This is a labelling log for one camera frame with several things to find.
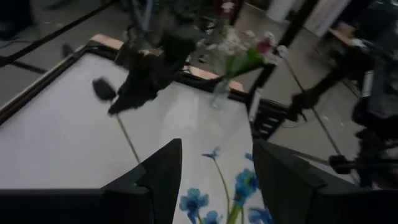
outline white surface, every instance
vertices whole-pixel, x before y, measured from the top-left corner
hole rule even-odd
[[[350,0],[321,0],[305,23],[305,28],[322,37]]]
[[[137,165],[118,122],[106,114],[109,105],[93,93],[91,82],[101,76],[120,86],[126,71],[86,55],[0,126],[0,189],[102,187]],[[183,177],[194,179],[188,173],[208,166],[195,162],[211,163],[201,154],[216,146],[238,152],[227,160],[251,152],[244,105],[228,101],[225,113],[210,107],[210,97],[174,83],[155,101],[123,113],[140,159],[182,138]],[[225,171],[234,178],[241,168]]]
[[[267,10],[267,17],[276,22],[283,22],[295,0],[273,0]]]

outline blue flower print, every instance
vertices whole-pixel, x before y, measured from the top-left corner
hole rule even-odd
[[[213,152],[210,154],[202,154],[202,156],[209,157],[210,159],[215,160],[216,157],[218,156],[218,152],[220,151],[220,147],[216,147]]]
[[[207,213],[207,216],[203,218],[203,224],[219,224],[222,218],[223,216],[220,215],[219,217],[216,211],[210,211]]]
[[[271,214],[268,209],[249,208],[249,223],[252,224],[273,224]]]
[[[195,218],[199,216],[199,209],[209,204],[207,194],[200,195],[199,189],[188,189],[187,196],[181,196],[180,209],[188,212],[188,218],[193,224],[196,224]]]
[[[253,160],[253,155],[252,155],[252,154],[250,154],[250,153],[245,153],[244,157],[245,157],[246,159],[249,159],[250,161],[254,162],[254,160]]]
[[[236,177],[234,201],[237,206],[242,207],[246,199],[250,197],[259,187],[256,174],[249,169],[244,169]]]

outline floor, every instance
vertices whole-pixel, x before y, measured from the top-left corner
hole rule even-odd
[[[21,33],[21,39],[35,40],[39,36],[49,34],[96,9],[100,6],[101,1],[76,0],[61,9],[51,11],[45,9],[46,2],[48,1],[32,1],[35,19],[39,26]],[[99,33],[121,39],[122,30],[127,27],[127,24],[127,14],[121,12],[117,6],[111,6],[19,60],[50,69],[62,59],[62,44],[68,43],[72,47],[78,47],[86,43],[90,37]],[[250,6],[245,6],[240,20],[236,24],[238,30],[252,29],[257,35],[262,35],[264,31],[268,30],[273,32],[277,38],[282,36],[286,27],[287,25],[273,23],[265,17],[263,12]],[[312,54],[312,49],[317,40],[314,35],[302,30],[289,50],[287,60],[304,88],[314,85],[330,70],[329,66],[322,64]],[[26,44],[14,44],[5,49],[0,49],[0,55],[13,54],[25,46]],[[198,64],[197,66],[204,69],[212,69],[203,64]],[[259,71],[254,71],[237,78],[237,81],[241,82],[245,89],[249,89],[258,74]],[[5,104],[39,77],[40,75],[38,74],[21,70],[12,65],[1,68],[0,105]],[[300,88],[295,82],[289,67],[286,63],[283,63],[279,65],[267,82],[263,97],[279,103],[289,104],[290,96],[299,91]],[[336,147],[328,139],[321,124],[314,118],[312,111],[305,112],[308,118],[307,123],[304,121],[299,123],[286,122],[284,127],[280,128],[271,137],[270,142],[324,160],[327,160],[331,155],[335,155],[336,150],[352,159],[358,150],[357,140],[353,134],[361,129],[350,120],[351,110],[355,102],[356,97],[347,87],[337,85],[322,98],[316,107],[322,123],[325,124]]]

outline table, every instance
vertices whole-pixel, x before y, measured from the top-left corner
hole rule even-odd
[[[336,37],[340,42],[345,44],[348,47],[352,47],[354,45],[353,41],[351,40],[352,37],[347,37],[343,35],[341,32],[334,30],[334,29],[329,29],[329,33],[331,33],[334,37]]]
[[[114,49],[122,44],[104,35],[96,35],[92,41]],[[55,72],[60,73],[71,57],[3,106],[0,119],[10,105],[18,104]],[[198,68],[192,72],[203,78],[216,76]],[[98,101],[91,87],[91,82],[101,76],[120,86],[126,75],[127,71],[111,60],[82,53],[3,122],[0,189],[100,188],[137,166],[117,120],[106,114],[109,105]],[[243,89],[236,82],[230,85]],[[215,213],[210,211],[216,211],[217,218],[223,216],[221,222],[226,222],[237,182],[242,184],[254,173],[245,105],[228,100],[223,110],[216,110],[210,106],[210,99],[211,93],[175,82],[142,108],[120,114],[142,161],[173,138],[182,139],[182,181],[175,223],[190,223],[186,199],[199,192],[202,220],[212,218]],[[257,188],[245,199],[242,219],[248,223],[249,210],[263,210],[263,203]],[[235,213],[236,223],[240,223],[242,210]]]

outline wooden table edge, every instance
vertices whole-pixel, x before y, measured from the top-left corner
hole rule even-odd
[[[107,35],[103,35],[103,34],[96,34],[94,37],[91,38],[91,40],[103,44],[107,47],[111,47],[113,49],[120,49],[120,47],[122,46],[123,42],[121,42],[120,40],[117,39],[113,39],[111,37],[108,37]],[[200,68],[196,68],[194,66],[190,66],[189,67],[192,75],[195,75],[197,77],[200,78],[204,78],[204,79],[212,79],[212,78],[217,78],[218,75],[211,73],[211,72],[207,72],[205,70],[202,70]],[[229,87],[231,87],[234,90],[238,90],[238,91],[242,91],[244,92],[243,86],[241,83],[236,82],[236,81],[230,81],[229,83]]]

